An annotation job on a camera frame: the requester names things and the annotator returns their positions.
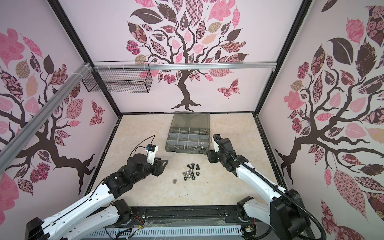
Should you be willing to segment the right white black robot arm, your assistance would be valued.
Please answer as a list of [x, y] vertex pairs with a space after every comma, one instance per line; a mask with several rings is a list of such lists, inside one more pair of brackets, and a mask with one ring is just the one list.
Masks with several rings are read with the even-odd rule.
[[300, 203], [294, 191], [274, 184], [257, 171], [244, 156], [237, 155], [231, 141], [219, 134], [213, 135], [214, 149], [207, 153], [210, 163], [220, 163], [228, 172], [251, 186], [265, 201], [258, 203], [252, 197], [238, 202], [240, 216], [268, 224], [281, 240], [292, 240], [310, 227], [310, 218], [292, 201]]

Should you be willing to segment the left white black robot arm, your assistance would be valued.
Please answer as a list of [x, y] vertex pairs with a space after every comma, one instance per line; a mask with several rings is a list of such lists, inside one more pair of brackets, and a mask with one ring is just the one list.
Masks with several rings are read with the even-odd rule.
[[149, 175], [158, 177], [168, 164], [161, 158], [147, 159], [135, 154], [117, 172], [102, 180], [94, 191], [71, 206], [41, 220], [34, 218], [26, 225], [27, 240], [79, 240], [95, 230], [116, 223], [139, 220], [119, 197]]

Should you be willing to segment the silver wing nut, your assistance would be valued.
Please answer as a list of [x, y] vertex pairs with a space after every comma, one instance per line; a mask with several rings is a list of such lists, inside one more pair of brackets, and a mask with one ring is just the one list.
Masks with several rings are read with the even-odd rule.
[[199, 150], [199, 151], [203, 151], [203, 150], [205, 150], [206, 148], [205, 148], [204, 146], [200, 146], [200, 145], [198, 145], [198, 146], [193, 146], [193, 149], [194, 149], [195, 151], [197, 151], [197, 150]]

